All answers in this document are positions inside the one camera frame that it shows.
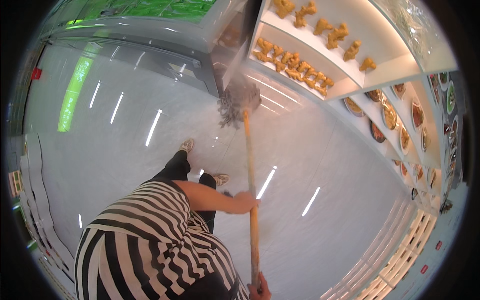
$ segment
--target white tiled floor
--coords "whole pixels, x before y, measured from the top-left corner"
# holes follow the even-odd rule
[[[40,137],[55,230],[72,253],[81,233],[77,215],[84,224],[90,222],[159,172],[188,137],[195,139],[188,158],[191,180],[198,180],[204,169],[229,174],[231,182],[224,189],[231,193],[248,189],[244,132],[220,128],[216,98],[117,60],[95,59],[71,130],[57,132],[63,96],[79,56],[74,49],[47,47],[25,117],[25,130]],[[274,299],[318,299],[363,255],[395,199],[408,196],[388,166],[321,105],[262,74],[248,74],[297,101],[258,84],[263,96],[279,104],[264,98],[263,104],[274,112],[259,107],[251,119],[258,191],[277,167],[259,210],[261,269]],[[121,92],[124,97],[110,124]],[[301,217],[318,187],[310,210]],[[218,213],[215,234],[249,282],[249,216]]]

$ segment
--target woman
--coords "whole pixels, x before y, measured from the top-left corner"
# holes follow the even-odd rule
[[[247,299],[247,292],[223,243],[213,232],[215,212],[245,214],[259,203],[249,192],[233,198],[216,191],[225,174],[204,173],[187,181],[182,143],[165,168],[130,195],[114,202],[84,230],[75,259],[77,298]],[[248,285],[250,299],[269,300]]]

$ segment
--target black pants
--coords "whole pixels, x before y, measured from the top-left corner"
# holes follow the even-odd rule
[[[187,180],[188,172],[190,172],[190,164],[187,161],[187,152],[179,150],[177,153],[175,153],[172,159],[167,162],[165,168],[153,176],[150,181],[155,180],[156,178]],[[202,174],[200,180],[198,180],[198,183],[204,184],[216,190],[216,181],[210,174]],[[210,233],[213,233],[213,224],[216,211],[197,211],[197,213],[202,216],[207,223]]]

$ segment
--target striped shirt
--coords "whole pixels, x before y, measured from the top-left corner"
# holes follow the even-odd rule
[[[169,180],[140,185],[85,228],[75,283],[79,300],[199,299],[205,289],[216,293],[205,299],[248,299],[230,253]]]

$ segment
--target shoe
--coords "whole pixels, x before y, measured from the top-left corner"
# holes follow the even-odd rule
[[[183,150],[188,154],[192,149],[193,149],[193,139],[188,139],[188,140],[185,140],[183,143],[181,143],[179,151]]]
[[[230,176],[227,174],[216,174],[216,175],[213,175],[212,177],[213,179],[215,179],[217,186],[225,185],[230,180]]]

